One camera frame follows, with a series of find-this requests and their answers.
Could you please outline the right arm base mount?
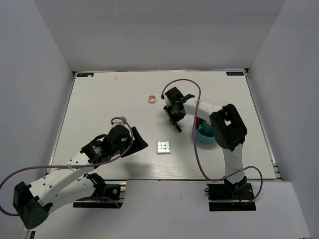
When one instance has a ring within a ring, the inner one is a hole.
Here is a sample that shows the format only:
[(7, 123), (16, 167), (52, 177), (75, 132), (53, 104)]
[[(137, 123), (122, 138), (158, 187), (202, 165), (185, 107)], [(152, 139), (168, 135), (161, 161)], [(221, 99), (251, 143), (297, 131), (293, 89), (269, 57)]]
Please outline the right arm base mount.
[(208, 196), (210, 212), (256, 211), (255, 202), (248, 203), (254, 198), (250, 183), (244, 186), (236, 196), (232, 195), (225, 184), (207, 184), (204, 191)]

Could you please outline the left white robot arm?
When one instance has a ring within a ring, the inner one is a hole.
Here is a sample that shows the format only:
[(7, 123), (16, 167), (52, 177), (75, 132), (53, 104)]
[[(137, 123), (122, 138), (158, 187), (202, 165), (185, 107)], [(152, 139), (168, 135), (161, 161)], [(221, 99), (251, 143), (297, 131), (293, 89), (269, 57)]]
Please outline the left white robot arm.
[(69, 160), (65, 168), (57, 168), (30, 184), (20, 182), (14, 188), (13, 207), (26, 229), (42, 224), (55, 210), (77, 200), (106, 200), (112, 190), (94, 170), (114, 156), (126, 157), (147, 148), (135, 127), (113, 126)]

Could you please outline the red lip gloss tube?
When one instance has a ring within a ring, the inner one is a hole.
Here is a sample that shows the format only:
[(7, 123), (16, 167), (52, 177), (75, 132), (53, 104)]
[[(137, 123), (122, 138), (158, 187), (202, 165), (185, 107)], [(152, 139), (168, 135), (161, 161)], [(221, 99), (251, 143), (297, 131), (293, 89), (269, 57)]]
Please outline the red lip gloss tube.
[(195, 128), (198, 129), (200, 124), (201, 124), (201, 118), (196, 118)]

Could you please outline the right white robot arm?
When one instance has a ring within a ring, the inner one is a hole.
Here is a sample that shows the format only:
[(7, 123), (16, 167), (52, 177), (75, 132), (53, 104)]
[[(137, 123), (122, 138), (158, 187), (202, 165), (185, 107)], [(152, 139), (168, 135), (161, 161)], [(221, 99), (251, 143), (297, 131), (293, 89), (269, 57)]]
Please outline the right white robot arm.
[(224, 185), (226, 195), (232, 199), (243, 193), (247, 177), (243, 172), (242, 149), (247, 128), (233, 104), (214, 106), (196, 100), (192, 94), (183, 95), (176, 87), (161, 95), (165, 100), (164, 111), (171, 124), (182, 132), (177, 124), (186, 115), (210, 121), (215, 142), (222, 148), (225, 162)]

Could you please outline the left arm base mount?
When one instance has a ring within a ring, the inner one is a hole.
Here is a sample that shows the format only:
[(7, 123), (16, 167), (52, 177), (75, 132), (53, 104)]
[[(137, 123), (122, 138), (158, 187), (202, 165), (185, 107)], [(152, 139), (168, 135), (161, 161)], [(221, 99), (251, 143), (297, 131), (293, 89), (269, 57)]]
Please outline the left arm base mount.
[(74, 208), (88, 209), (120, 209), (126, 193), (126, 181), (106, 181), (101, 196), (92, 195), (90, 200), (73, 202)]

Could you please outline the clear eyeshadow palette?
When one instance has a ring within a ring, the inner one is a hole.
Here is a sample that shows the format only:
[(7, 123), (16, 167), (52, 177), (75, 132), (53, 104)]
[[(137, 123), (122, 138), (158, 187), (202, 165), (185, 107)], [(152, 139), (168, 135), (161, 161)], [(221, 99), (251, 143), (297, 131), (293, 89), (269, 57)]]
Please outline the clear eyeshadow palette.
[(157, 141), (157, 154), (170, 154), (170, 142), (169, 141)]

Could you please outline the black squeeze tube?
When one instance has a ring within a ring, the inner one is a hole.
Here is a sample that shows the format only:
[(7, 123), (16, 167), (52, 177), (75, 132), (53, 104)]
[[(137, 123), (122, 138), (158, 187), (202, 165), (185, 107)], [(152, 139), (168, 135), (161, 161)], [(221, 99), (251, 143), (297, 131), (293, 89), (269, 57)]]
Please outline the black squeeze tube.
[(179, 127), (179, 125), (177, 123), (174, 123), (174, 126), (178, 132), (182, 132), (182, 129)]

